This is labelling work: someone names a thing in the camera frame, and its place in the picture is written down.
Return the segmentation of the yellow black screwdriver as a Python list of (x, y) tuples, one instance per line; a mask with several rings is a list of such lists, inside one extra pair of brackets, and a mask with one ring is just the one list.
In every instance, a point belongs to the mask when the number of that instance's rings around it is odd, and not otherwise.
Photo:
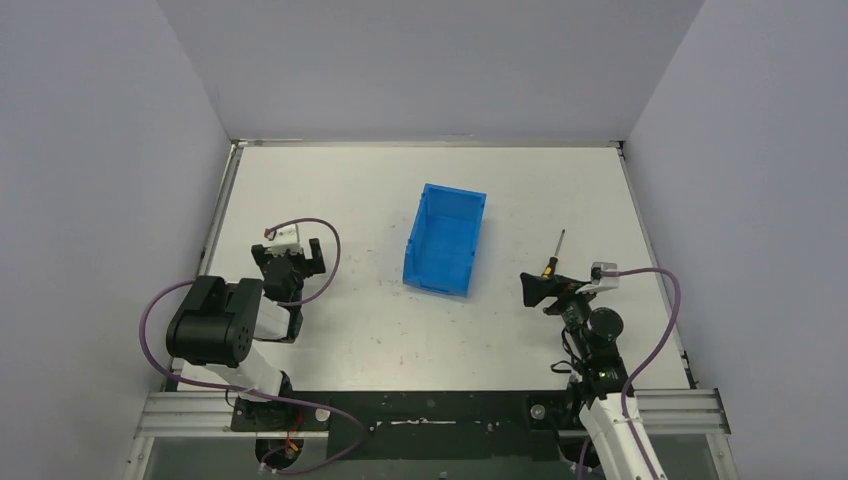
[(548, 262), (541, 274), (543, 278), (550, 278), (556, 272), (557, 264), (559, 261), (559, 253), (562, 248), (563, 240), (565, 237), (565, 230), (561, 229), (559, 233), (559, 237), (557, 239), (557, 243), (552, 255), (549, 257)]

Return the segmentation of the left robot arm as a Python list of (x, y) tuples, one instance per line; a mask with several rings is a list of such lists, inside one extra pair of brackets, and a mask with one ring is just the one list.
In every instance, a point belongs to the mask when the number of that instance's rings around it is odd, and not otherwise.
[(191, 286), (166, 333), (173, 357), (204, 367), (237, 388), (236, 417), (265, 431), (296, 426), (302, 409), (287, 394), (289, 376), (255, 348), (257, 341), (291, 344), (303, 323), (306, 279), (323, 274), (320, 241), (298, 239), (255, 244), (251, 255), (259, 278), (228, 283), (200, 276)]

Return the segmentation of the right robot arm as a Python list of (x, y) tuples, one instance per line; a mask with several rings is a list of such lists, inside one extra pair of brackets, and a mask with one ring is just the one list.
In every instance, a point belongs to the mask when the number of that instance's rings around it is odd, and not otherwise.
[(599, 293), (617, 288), (623, 275), (612, 264), (598, 264), (587, 281), (553, 273), (524, 272), (519, 278), (526, 307), (551, 298), (543, 312), (563, 320), (561, 337), (571, 369), (564, 417), (586, 430), (587, 445), (595, 449), (605, 477), (665, 479), (638, 407), (635, 376), (617, 345), (624, 320), (609, 307), (591, 305)]

